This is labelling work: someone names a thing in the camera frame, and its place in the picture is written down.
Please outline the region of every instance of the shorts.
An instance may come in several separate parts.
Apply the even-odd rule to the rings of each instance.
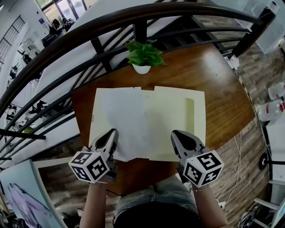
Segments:
[[[172,176],[149,188],[121,197],[113,223],[127,209],[149,202],[177,204],[198,215],[196,204],[189,190],[176,176]]]

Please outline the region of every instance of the leaf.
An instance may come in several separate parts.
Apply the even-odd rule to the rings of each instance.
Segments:
[[[143,65],[146,61],[143,59],[143,53],[141,50],[136,49],[132,51],[128,57],[128,59],[132,60],[133,62],[137,63],[138,65]]]
[[[132,52],[136,49],[142,50],[143,49],[143,45],[137,41],[132,41],[130,43],[125,44],[126,48],[128,48],[129,52]]]
[[[155,56],[155,58],[149,58],[147,60],[147,65],[149,66],[157,66],[157,65],[166,65],[164,60],[160,56]]]
[[[157,48],[155,48],[155,47],[148,47],[148,48],[145,50],[145,53],[147,53],[147,54],[153,53],[153,54],[158,54],[158,55],[160,55],[160,54],[162,54],[163,52],[159,51],[159,50],[158,50]]]
[[[127,57],[128,63],[135,64],[138,66],[144,65],[166,65],[164,60],[160,57],[163,53],[157,48],[153,47],[151,43],[155,41],[146,41],[146,44],[141,44],[137,41],[131,41],[126,44],[130,54]]]
[[[151,48],[152,47],[152,45],[151,44],[145,44],[145,45],[143,45],[142,46],[142,52],[144,53],[146,50],[148,50],[149,48]]]
[[[142,66],[142,65],[140,65],[139,63],[137,63],[137,62],[135,62],[135,61],[132,61],[132,60],[129,60],[128,63],[134,64],[134,65],[137,65],[137,66]]]

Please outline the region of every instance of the wood grain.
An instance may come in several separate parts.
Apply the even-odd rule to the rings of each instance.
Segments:
[[[206,145],[212,150],[224,145],[254,118],[243,88],[213,45],[165,53],[163,58],[167,66],[152,67],[146,75],[139,75],[132,66],[128,66],[86,84],[72,93],[83,145],[87,146],[89,142],[97,88],[141,86],[142,89],[153,90],[155,86],[166,86],[204,91]],[[127,163],[119,162],[118,166],[118,180],[110,184],[109,189],[124,195],[174,174],[177,164],[135,159]]]

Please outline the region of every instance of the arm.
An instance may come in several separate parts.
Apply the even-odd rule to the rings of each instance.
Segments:
[[[106,207],[106,184],[91,183],[89,186],[80,228],[104,228]]]
[[[193,185],[193,191],[200,220],[205,228],[229,227],[227,218],[218,205],[211,188],[208,186],[202,190]]]

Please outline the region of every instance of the white pot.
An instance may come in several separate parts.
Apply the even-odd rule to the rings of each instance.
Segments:
[[[139,74],[145,74],[147,72],[150,71],[151,69],[151,66],[137,66],[135,64],[132,64],[135,71],[138,72]]]

